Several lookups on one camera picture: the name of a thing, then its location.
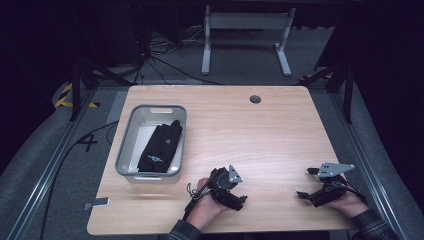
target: dark sleeve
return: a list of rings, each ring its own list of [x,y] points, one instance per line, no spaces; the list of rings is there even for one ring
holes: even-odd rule
[[[393,229],[373,210],[367,210],[352,218],[359,229],[352,239],[395,240],[399,239]]]
[[[197,240],[200,231],[190,223],[178,220],[171,232],[166,236],[166,240]]]

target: wooden table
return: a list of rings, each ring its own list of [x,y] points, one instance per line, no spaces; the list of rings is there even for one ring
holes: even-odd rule
[[[258,104],[249,99],[261,98]],[[181,105],[187,129],[181,179],[176,184],[130,184],[114,167],[131,110],[140,104]],[[338,163],[308,90],[281,86],[131,87],[109,153],[88,232],[168,233],[196,186],[214,168],[232,164],[244,182],[231,192],[247,195],[244,207],[221,214],[204,232],[258,232],[353,228],[336,210],[314,208],[296,190],[313,193],[321,183],[307,173]]]

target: hole in table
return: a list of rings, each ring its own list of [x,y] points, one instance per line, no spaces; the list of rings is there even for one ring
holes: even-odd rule
[[[261,97],[257,96],[257,95],[252,95],[250,96],[250,102],[254,103],[254,104],[258,104],[261,102]]]

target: hand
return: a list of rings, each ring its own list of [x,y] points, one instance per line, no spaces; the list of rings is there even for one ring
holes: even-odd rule
[[[197,189],[200,189],[207,182],[207,178],[202,178],[197,184]],[[227,211],[229,208],[215,202],[208,194],[197,201],[190,215],[187,217],[187,222],[202,231],[206,228],[219,214]]]
[[[333,200],[325,206],[329,206],[343,212],[347,217],[353,218],[356,215],[368,210],[368,206],[361,201],[354,193],[346,191],[346,194],[337,200]]]

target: small metal plate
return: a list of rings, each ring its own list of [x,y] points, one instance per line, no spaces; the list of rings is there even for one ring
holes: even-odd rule
[[[93,207],[109,206],[110,198],[96,198],[91,203],[84,203],[84,210],[89,210]]]
[[[240,175],[237,173],[237,171],[234,169],[233,165],[229,166],[229,175],[228,179],[231,183],[239,183],[243,182],[243,178],[240,177]]]
[[[337,164],[324,162],[317,174],[318,177],[334,177],[341,173],[355,169],[352,164]]]

